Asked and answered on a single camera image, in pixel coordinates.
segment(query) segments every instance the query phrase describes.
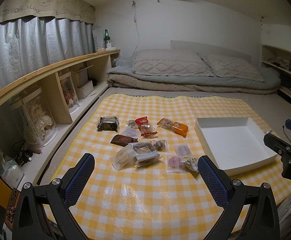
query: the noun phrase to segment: red snack package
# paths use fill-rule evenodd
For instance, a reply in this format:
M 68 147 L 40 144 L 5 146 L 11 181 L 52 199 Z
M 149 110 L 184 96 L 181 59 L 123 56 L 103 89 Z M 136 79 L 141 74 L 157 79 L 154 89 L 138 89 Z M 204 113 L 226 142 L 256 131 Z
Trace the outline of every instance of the red snack package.
M 141 131 L 141 136 L 155 135 L 158 133 L 150 124 L 146 116 L 136 119 L 135 123 Z

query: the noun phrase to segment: glass display case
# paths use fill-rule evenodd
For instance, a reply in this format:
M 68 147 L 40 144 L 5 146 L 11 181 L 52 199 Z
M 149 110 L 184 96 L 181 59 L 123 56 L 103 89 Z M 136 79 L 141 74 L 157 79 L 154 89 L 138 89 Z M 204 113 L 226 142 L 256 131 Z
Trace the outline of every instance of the glass display case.
M 80 107 L 78 96 L 75 92 L 74 84 L 71 77 L 71 72 L 58 72 L 60 85 L 62 88 L 65 102 L 68 106 L 70 114 L 73 114 Z
M 49 144 L 58 128 L 48 108 L 41 87 L 33 84 L 12 97 L 13 116 L 20 133 L 29 145 Z

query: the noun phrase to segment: yellow checkered tablecloth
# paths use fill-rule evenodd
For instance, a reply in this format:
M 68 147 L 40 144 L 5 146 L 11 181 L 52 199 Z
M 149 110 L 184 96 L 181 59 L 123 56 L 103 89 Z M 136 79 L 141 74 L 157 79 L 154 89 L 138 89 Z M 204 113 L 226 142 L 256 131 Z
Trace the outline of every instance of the yellow checkered tablecloth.
M 169 153 L 164 162 L 135 170 L 126 166 L 116 171 L 110 161 L 122 147 L 110 144 L 116 132 L 97 132 L 101 116 L 117 116 L 120 129 L 126 120 L 148 116 L 154 127 L 163 117 L 189 127 L 186 138 L 157 128 L 158 139 L 167 140 Z M 77 204 L 70 207 L 82 230 L 90 239 L 203 239 L 223 211 L 217 207 L 203 180 L 191 173 L 167 173 L 167 157 L 174 155 L 174 144 L 188 144 L 195 157 L 204 155 L 196 132 L 198 117 L 250 117 L 263 131 L 270 127 L 241 99 L 222 97 L 133 97 L 114 94 L 103 100 L 95 114 L 75 138 L 53 178 L 61 178 L 89 152 L 95 157 L 95 170 Z M 282 163 L 236 176 L 246 185 L 270 183 L 276 202 L 291 192 L 291 181 L 281 177 Z M 242 211 L 235 230 L 244 222 Z M 51 210 L 47 216 L 54 221 Z

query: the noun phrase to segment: gray comforter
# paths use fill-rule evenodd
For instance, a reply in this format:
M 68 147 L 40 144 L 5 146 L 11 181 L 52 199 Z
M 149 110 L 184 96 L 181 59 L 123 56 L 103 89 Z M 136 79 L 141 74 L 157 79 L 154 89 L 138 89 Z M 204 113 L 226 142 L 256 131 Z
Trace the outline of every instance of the gray comforter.
M 269 90 L 280 85 L 280 79 L 276 72 L 270 68 L 258 68 L 263 76 L 264 82 L 233 77 L 207 77 L 207 76 L 147 76 L 133 73 L 131 66 L 118 66 L 111 68 L 107 74 L 127 75 L 139 80 L 163 83 L 176 84 L 193 84 L 205 86 L 228 86 L 228 87 L 243 87 L 249 89 Z

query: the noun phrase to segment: beige blanket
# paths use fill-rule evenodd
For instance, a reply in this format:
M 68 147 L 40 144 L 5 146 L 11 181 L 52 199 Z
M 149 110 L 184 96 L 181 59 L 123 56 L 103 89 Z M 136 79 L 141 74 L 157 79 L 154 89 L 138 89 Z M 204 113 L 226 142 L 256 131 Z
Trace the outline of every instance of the beige blanket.
M 278 88 L 268 90 L 249 89 L 242 87 L 224 87 L 224 86 L 203 86 L 191 84 L 176 84 L 176 83 L 163 83 L 140 80 L 128 75 L 109 74 L 108 83 L 113 85 L 118 82 L 129 87 L 141 88 L 146 90 L 155 91 L 204 91 L 213 93 L 249 93 L 249 94 L 271 94 L 278 90 Z

